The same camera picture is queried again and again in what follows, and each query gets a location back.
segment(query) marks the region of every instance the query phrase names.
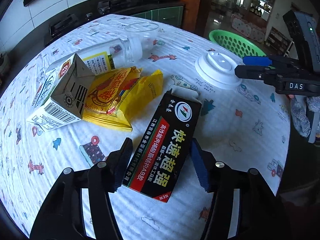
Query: screw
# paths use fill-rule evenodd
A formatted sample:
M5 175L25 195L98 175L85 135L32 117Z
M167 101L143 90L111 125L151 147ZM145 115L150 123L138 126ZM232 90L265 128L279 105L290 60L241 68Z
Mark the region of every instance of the screw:
M250 173L252 174L252 175L258 175L258 170L257 169L255 169L255 168L252 168L252 169L250 169Z
M216 166L218 168L223 168L224 167L224 163L223 162L216 162Z
M106 165L107 165L106 162L99 162L97 164L98 168L104 168Z
M67 175L67 174L69 174L71 171L72 171L71 168L65 168L65 169L63 170L63 173Z

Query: white plastic lid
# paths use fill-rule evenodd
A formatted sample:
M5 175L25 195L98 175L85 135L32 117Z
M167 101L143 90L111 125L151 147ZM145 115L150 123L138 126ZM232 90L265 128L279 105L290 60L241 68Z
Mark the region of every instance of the white plastic lid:
M128 38L130 43L131 52L132 52L132 59L133 61L138 61L142 58L142 46L139 37L132 37Z
M227 55L209 51L197 59L195 66L199 75L215 87L233 90L242 79L235 75L238 64Z

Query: gray glove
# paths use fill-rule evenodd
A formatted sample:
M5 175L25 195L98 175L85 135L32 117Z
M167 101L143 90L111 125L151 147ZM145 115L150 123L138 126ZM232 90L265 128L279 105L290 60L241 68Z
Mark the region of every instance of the gray glove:
M307 98L309 110L313 112L320 112L320 97ZM296 97L291 99L291 116L293 125L298 133L303 137L308 137L310 134L310 122L306 117L305 107L297 101ZM320 133L320 122L318 124L317 133Z

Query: plastic bottle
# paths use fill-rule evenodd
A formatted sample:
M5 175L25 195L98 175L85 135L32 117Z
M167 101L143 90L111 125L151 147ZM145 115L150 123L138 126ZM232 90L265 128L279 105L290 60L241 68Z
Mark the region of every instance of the plastic bottle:
M138 37L127 40L115 39L76 52L95 75L115 68L131 67L133 62L142 58L142 46ZM49 75L72 54L52 63L45 71Z

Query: blue gripper pad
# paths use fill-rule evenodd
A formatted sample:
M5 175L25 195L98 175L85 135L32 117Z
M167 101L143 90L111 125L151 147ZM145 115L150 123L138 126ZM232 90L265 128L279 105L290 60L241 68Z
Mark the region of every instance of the blue gripper pad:
M211 192L210 171L216 163L215 158L211 152L203 151L195 138L192 139L190 153L201 187Z
M272 60L266 56L245 56L242 59L243 63L250 66L269 66L272 64Z
M114 191L116 191L122 184L132 151L132 140L130 138L126 138L121 149L111 152L107 157L106 163L114 177Z

